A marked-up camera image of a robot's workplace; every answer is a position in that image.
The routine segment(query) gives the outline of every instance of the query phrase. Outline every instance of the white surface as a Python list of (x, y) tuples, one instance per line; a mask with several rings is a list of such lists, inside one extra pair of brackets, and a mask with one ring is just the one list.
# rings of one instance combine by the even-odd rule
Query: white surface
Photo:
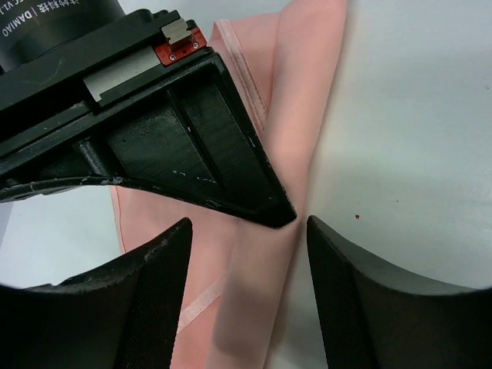
[[(215, 19), (274, 11), (286, 1), (121, 3), (126, 11), (177, 8), (210, 34)], [(492, 284), (491, 19), (490, 0), (352, 2), (309, 207), (397, 265), (476, 288)], [(58, 207), (85, 208), (96, 193), (105, 200), (92, 203), (90, 222), (57, 216)], [(107, 192), (66, 196), (56, 206), (19, 209), (5, 235), (16, 249), (0, 248), (0, 281), (59, 279), (54, 266), (77, 274), (116, 255)], [(41, 208), (42, 216), (19, 220)], [(98, 231), (87, 231), (89, 223)], [(78, 242), (69, 247), (68, 238)], [(289, 286), (269, 368), (325, 368), (305, 248)]]
[(119, 255), (108, 188), (35, 196), (14, 203), (0, 248), (0, 283), (57, 284)]

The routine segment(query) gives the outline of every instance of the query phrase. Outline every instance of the pink fabric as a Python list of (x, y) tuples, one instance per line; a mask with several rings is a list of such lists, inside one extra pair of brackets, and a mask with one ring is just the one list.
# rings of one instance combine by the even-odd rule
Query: pink fabric
[(337, 64), (345, 0), (294, 0), (279, 13), (219, 21), (227, 64), (298, 219), (264, 228), (169, 198), (113, 188), (123, 251), (183, 217), (194, 240), (173, 369), (261, 369), (297, 236), (308, 171)]

